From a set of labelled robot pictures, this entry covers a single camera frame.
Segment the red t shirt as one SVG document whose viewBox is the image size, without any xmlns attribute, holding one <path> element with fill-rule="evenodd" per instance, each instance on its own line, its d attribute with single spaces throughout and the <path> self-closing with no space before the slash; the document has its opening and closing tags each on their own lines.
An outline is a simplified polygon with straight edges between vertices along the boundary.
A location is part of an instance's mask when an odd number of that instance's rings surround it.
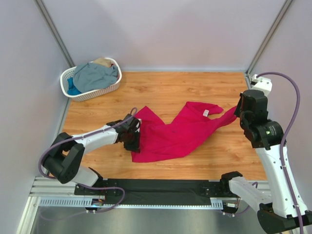
<svg viewBox="0 0 312 234">
<path fill-rule="evenodd" d="M 218 128 L 236 120 L 236 107 L 224 111 L 218 105 L 204 102 L 185 103 L 170 124 L 165 124 L 145 106 L 136 114 L 141 119 L 140 151 L 131 153 L 136 163 L 157 162 L 189 155 Z"/>
</svg>

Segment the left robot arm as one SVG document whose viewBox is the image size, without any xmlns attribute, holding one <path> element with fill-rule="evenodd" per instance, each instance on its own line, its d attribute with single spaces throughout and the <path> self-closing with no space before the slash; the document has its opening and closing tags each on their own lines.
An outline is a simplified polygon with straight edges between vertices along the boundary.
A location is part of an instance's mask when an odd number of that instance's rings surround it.
<svg viewBox="0 0 312 234">
<path fill-rule="evenodd" d="M 81 165 L 83 157 L 106 145 L 123 143 L 125 150 L 140 152 L 140 126 L 142 120 L 132 114 L 112 121 L 103 127 L 80 135 L 59 134 L 50 148 L 39 159 L 40 173 L 61 184 L 74 182 L 86 188 L 100 185 L 101 175 Z"/>
</svg>

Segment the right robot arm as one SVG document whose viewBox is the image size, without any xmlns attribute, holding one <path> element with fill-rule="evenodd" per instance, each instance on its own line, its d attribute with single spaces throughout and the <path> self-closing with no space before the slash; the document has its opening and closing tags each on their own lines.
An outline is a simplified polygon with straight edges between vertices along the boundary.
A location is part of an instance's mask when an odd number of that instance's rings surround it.
<svg viewBox="0 0 312 234">
<path fill-rule="evenodd" d="M 221 176 L 228 192 L 243 199 L 252 208 L 262 229 L 277 234 L 311 225 L 312 213 L 303 202 L 287 162 L 287 146 L 279 123 L 268 119 L 268 98 L 259 90 L 246 90 L 234 114 L 240 120 L 245 137 L 251 142 L 264 167 L 270 194 L 251 185 L 241 173 Z"/>
</svg>

